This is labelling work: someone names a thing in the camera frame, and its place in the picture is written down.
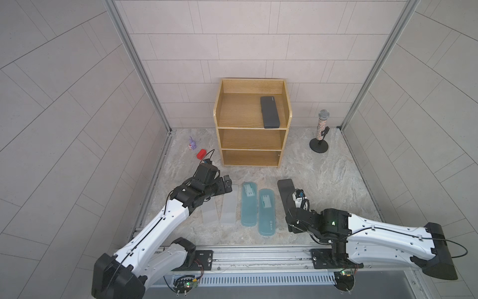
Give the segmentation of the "black pencil case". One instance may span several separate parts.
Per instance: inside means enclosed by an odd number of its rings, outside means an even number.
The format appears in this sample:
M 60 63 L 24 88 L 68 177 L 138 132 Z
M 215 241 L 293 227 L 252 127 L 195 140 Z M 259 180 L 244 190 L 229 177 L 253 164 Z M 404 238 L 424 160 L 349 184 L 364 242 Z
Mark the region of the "black pencil case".
M 280 128 L 280 117 L 278 114 L 274 96 L 260 98 L 263 127 L 266 129 Z
M 295 214 L 289 214 L 285 209 L 286 197 L 289 194 L 294 193 L 294 191 L 296 189 L 294 184 L 293 184 L 292 179 L 281 179 L 277 182 L 277 185 L 278 185 L 279 193 L 280 193 L 281 200 L 282 200 L 283 207 L 284 207 L 285 214 L 286 214 L 286 222 L 297 221 L 296 220 L 296 210 L 295 210 Z

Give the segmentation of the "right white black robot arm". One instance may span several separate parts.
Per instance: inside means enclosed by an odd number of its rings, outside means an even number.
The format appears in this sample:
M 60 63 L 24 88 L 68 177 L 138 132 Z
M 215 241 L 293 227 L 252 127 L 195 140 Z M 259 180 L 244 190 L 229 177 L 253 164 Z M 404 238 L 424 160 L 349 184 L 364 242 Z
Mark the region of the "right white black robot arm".
M 331 246 L 335 268 L 359 267 L 368 262 L 418 267 L 441 280 L 457 280 L 443 228 L 436 223 L 404 227 L 381 223 L 338 209 L 316 212 L 304 193 L 295 189 L 281 195 L 286 223 L 293 233 L 306 233 L 320 245 Z

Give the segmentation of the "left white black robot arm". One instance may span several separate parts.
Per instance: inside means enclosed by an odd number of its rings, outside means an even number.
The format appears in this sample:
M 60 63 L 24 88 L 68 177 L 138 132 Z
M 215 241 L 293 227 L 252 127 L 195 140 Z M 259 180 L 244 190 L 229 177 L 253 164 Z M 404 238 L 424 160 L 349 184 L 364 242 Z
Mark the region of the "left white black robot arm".
M 230 193 L 229 176 L 211 182 L 191 179 L 174 188 L 157 216 L 127 245 L 113 255 L 103 254 L 94 264 L 92 297 L 141 299 L 155 282 L 185 262 L 193 263 L 195 246 L 185 239 L 174 241 L 158 253 L 160 245 L 206 199 Z

